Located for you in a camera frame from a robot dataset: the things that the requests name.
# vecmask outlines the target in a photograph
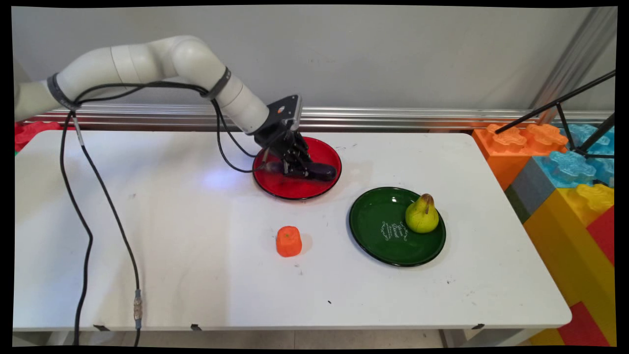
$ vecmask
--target black border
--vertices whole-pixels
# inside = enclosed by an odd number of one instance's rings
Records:
[[[360,243],[360,241],[356,238],[356,232],[354,232],[354,229],[353,229],[353,227],[352,227],[352,222],[351,222],[351,219],[352,219],[352,213],[353,213],[353,211],[354,211],[354,207],[356,206],[356,202],[358,202],[358,200],[359,200],[360,198],[362,198],[362,196],[364,196],[365,194],[367,194],[367,193],[369,193],[369,192],[371,192],[371,191],[374,191],[374,190],[380,190],[380,189],[385,189],[385,188],[386,188],[386,189],[392,189],[392,190],[404,190],[404,191],[408,191],[408,192],[410,192],[410,193],[412,193],[412,194],[416,194],[418,198],[420,197],[420,195],[419,195],[419,194],[417,194],[417,193],[415,193],[415,192],[413,192],[413,191],[411,191],[411,190],[407,190],[407,189],[405,189],[405,188],[400,188],[400,187],[377,187],[377,188],[370,189],[370,190],[366,191],[365,193],[361,194],[358,198],[356,198],[356,200],[354,200],[354,203],[352,204],[352,207],[350,208],[350,212],[349,212],[349,214],[347,214],[347,224],[349,224],[349,226],[350,226],[350,230],[352,231],[352,237],[354,238],[354,241],[356,241],[356,243],[360,246],[360,248],[362,248],[362,249],[363,249],[363,251],[365,251],[368,255],[370,255],[370,256],[372,256],[373,258],[375,258],[375,259],[379,260],[380,262],[383,262],[383,263],[385,263],[385,264],[392,265],[392,266],[401,266],[401,267],[409,268],[409,267],[412,267],[412,266],[420,266],[420,265],[424,265],[424,264],[426,264],[426,263],[428,263],[428,262],[430,262],[430,261],[434,260],[434,259],[435,259],[435,258],[436,258],[439,254],[441,254],[441,251],[443,251],[443,247],[445,247],[445,240],[446,240],[446,238],[448,238],[448,233],[447,233],[447,230],[446,230],[446,228],[445,228],[445,221],[443,221],[443,217],[441,216],[441,214],[439,214],[439,210],[437,210],[437,214],[439,215],[439,219],[441,219],[441,221],[443,222],[443,236],[444,236],[444,237],[443,237],[443,243],[442,243],[441,248],[439,249],[439,251],[438,251],[438,252],[437,252],[437,253],[436,253],[436,254],[435,254],[432,258],[429,258],[429,259],[427,259],[427,260],[425,260],[425,261],[422,261],[422,262],[419,262],[419,263],[408,264],[408,265],[399,265],[399,264],[396,264],[396,263],[392,263],[392,262],[386,261],[386,260],[384,260],[384,259],[382,259],[382,258],[380,258],[380,257],[376,256],[375,254],[371,253],[371,252],[370,252],[367,248],[365,248],[365,247],[362,245],[362,243]]]
[[[317,139],[317,138],[313,138],[313,137],[308,137],[308,138],[310,138],[310,139],[314,139],[314,140],[317,140],[317,141],[319,141],[319,142],[321,142],[321,143],[323,143],[323,144],[325,144],[325,145],[327,145],[327,146],[330,146],[330,145],[329,145],[329,144],[327,144],[326,142],[324,142],[324,141],[322,141],[322,140],[319,140],[319,139]],[[319,193],[319,194],[317,194],[317,195],[311,195],[310,197],[304,197],[304,198],[287,198],[287,197],[282,197],[281,195],[276,195],[276,194],[273,194],[273,193],[271,193],[270,191],[268,191],[266,188],[264,188],[264,187],[260,184],[260,182],[258,181],[258,179],[255,177],[255,172],[254,172],[254,173],[252,173],[252,175],[253,175],[253,180],[256,182],[256,184],[258,184],[258,187],[260,187],[260,189],[262,189],[263,191],[267,192],[268,194],[270,194],[270,195],[272,195],[273,197],[276,197],[276,198],[280,198],[280,199],[284,199],[284,200],[306,200],[306,199],[316,198],[316,197],[318,197],[318,196],[320,196],[320,195],[322,195],[322,194],[325,194],[327,191],[331,190],[331,189],[332,189],[332,187],[334,187],[335,185],[337,185],[338,181],[341,179],[341,172],[343,172],[343,160],[341,160],[341,157],[338,155],[338,152],[337,152],[336,150],[334,150],[334,148],[333,148],[332,146],[330,146],[330,149],[332,149],[332,151],[334,151],[334,153],[337,155],[337,157],[338,157],[338,161],[339,161],[339,163],[341,164],[341,168],[338,170],[337,180],[336,180],[334,183],[332,183],[328,189],[324,190],[323,192],[321,192],[321,193]],[[257,159],[258,159],[258,156],[259,156],[261,153],[263,153],[263,152],[264,152],[264,150],[262,149],[262,150],[260,150],[260,152],[258,152],[258,154],[255,156],[255,159],[253,159],[253,162],[251,163],[251,169],[255,169],[255,160],[257,160]]]

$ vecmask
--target pear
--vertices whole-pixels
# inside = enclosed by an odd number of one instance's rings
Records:
[[[437,228],[439,214],[435,209],[435,200],[430,194],[421,198],[406,208],[406,225],[418,234],[425,234]]]

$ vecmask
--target white robotic arm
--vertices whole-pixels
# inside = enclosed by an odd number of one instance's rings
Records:
[[[238,128],[281,160],[265,164],[265,169],[317,180],[332,180],[336,176],[334,167],[314,163],[308,154],[308,145],[298,131],[299,95],[264,105],[239,78],[231,75],[203,41],[192,36],[95,49],[47,81],[19,85],[14,81],[15,121],[62,105],[75,110],[74,100],[94,86],[146,84],[177,76],[207,89],[209,98],[216,99],[220,110]],[[115,90],[118,89],[99,89],[82,98],[111,94]]]
[[[74,100],[84,90],[100,84],[150,83],[177,76],[210,90],[224,73],[225,65],[203,41],[178,36],[92,50],[62,70],[57,82],[65,96]],[[221,110],[247,134],[255,132],[269,116],[267,106],[236,76],[229,78],[216,100]],[[16,122],[60,106],[46,81],[14,84]]]

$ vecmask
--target toy building block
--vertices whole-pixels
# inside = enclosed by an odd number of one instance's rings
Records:
[[[513,190],[512,186],[507,187],[507,189],[504,191],[504,194],[507,196],[507,199],[509,200],[511,207],[515,211],[515,214],[518,216],[518,219],[522,224],[524,224],[524,222],[528,220],[531,214],[526,211],[526,208],[518,197],[518,194]]]
[[[533,215],[537,208],[555,190],[555,186],[546,176],[542,165],[534,158],[526,163],[522,171],[513,180],[511,188],[516,193],[528,215]]]
[[[532,345],[610,346],[587,307],[579,302],[570,307],[572,320],[560,328],[546,329],[531,337]]]
[[[587,159],[587,163],[596,169],[597,180],[614,188],[614,159]]]
[[[578,185],[569,189],[565,198],[581,224],[587,227],[614,205],[614,189],[604,185]]]
[[[616,345],[614,266],[568,202],[555,190],[524,223],[569,306],[583,302],[608,343]]]
[[[590,124],[568,124],[572,140],[576,146],[583,144],[595,131],[596,127]],[[595,155],[614,154],[614,127],[609,129],[597,142],[588,150],[588,153]],[[588,164],[596,168],[596,179],[605,182],[609,187],[614,188],[614,159],[589,158]]]
[[[566,345],[610,346],[582,302],[572,306],[570,311],[572,321],[557,330]]]
[[[548,328],[532,336],[529,341],[532,345],[565,345],[557,328]]]
[[[561,151],[568,143],[568,138],[561,135],[559,128],[550,124],[527,125],[523,135],[528,142],[531,155],[548,155],[552,151]]]
[[[567,138],[552,125],[528,125],[523,130],[513,127],[496,134],[500,127],[490,124],[486,129],[475,129],[472,137],[503,190],[509,187],[531,156],[565,151]]]
[[[574,151],[551,152],[548,156],[534,157],[542,165],[542,171],[555,188],[574,188],[577,185],[592,185],[596,168],[586,163],[583,155]]]
[[[596,244],[601,248],[603,253],[610,260],[611,265],[614,262],[614,206],[612,205],[605,213],[594,220],[587,227],[587,231],[592,235]]]
[[[590,124],[568,124],[568,129],[570,129],[570,134],[574,144],[576,146],[580,146],[587,140],[587,138],[592,136],[597,128]],[[566,135],[564,129],[561,129],[560,131],[562,135]],[[589,148],[588,152],[591,154],[607,155],[608,151],[614,149],[613,136],[614,128],[611,128]]]

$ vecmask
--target white wall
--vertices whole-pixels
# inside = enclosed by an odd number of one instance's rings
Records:
[[[193,6],[11,8],[36,80],[94,48],[190,34],[263,101],[306,106],[528,108],[588,8]],[[202,103],[146,91],[130,103]]]
[[[594,63],[586,77],[579,83],[579,86],[585,85],[614,69],[616,69],[616,37]],[[615,109],[615,101],[616,78],[614,77],[581,93],[579,96],[571,98],[563,106],[566,110],[608,111]]]

